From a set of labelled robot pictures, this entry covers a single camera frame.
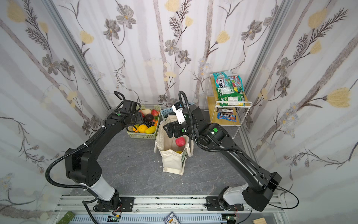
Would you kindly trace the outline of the pink dragon fruit toy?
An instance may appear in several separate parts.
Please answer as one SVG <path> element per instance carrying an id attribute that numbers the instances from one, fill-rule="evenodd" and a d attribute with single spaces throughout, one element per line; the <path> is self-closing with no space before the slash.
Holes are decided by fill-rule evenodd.
<path id="1" fill-rule="evenodd" d="M 175 143 L 178 147 L 183 147 L 186 145 L 186 139 L 184 137 L 177 138 Z"/>

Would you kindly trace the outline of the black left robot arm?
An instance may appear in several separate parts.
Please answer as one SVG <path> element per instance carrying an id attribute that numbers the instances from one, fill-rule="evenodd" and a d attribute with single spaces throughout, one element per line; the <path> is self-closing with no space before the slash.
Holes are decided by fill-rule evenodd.
<path id="1" fill-rule="evenodd" d="M 120 104 L 107 116 L 102 126 L 85 143 L 75 149 L 68 149 L 45 172 L 46 180 L 56 187 L 83 189 L 93 195 L 97 203 L 94 207 L 96 212 L 118 211 L 122 205 L 118 191 L 104 179 L 102 168 L 97 162 L 98 157 L 118 133 L 143 122 L 139 112 L 141 104 L 127 100 L 118 91 L 114 93 L 120 99 Z M 61 161 L 65 162 L 66 177 L 74 184 L 58 183 L 51 178 L 51 170 Z"/>

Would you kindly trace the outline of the cream floral tote bag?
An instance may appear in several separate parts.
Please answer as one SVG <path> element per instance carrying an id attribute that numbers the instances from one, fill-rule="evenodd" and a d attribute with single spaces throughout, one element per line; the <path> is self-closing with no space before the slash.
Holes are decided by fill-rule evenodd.
<path id="1" fill-rule="evenodd" d="M 166 120 L 160 123 L 155 140 L 154 152 L 160 152 L 164 172 L 183 175 L 186 159 L 192 157 L 194 154 L 194 141 L 190 140 L 188 136 L 183 136 L 186 139 L 186 145 L 178 147 L 175 143 L 177 138 L 169 138 L 163 129 L 165 124 L 174 121 L 177 121 L 176 116 L 169 115 Z"/>

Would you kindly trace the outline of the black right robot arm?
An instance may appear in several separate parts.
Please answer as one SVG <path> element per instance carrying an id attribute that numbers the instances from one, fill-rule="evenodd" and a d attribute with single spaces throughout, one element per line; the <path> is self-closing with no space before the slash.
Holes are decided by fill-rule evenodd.
<path id="1" fill-rule="evenodd" d="M 239 187 L 225 187 L 218 196 L 220 207 L 229 210 L 231 206 L 246 203 L 256 211 L 264 211 L 279 186 L 281 176 L 258 165 L 221 125 L 209 123 L 200 108 L 189 104 L 183 91 L 179 91 L 179 102 L 174 104 L 173 111 L 177 121 L 164 126 L 168 137 L 185 135 L 202 150 L 221 154 L 246 181 Z"/>

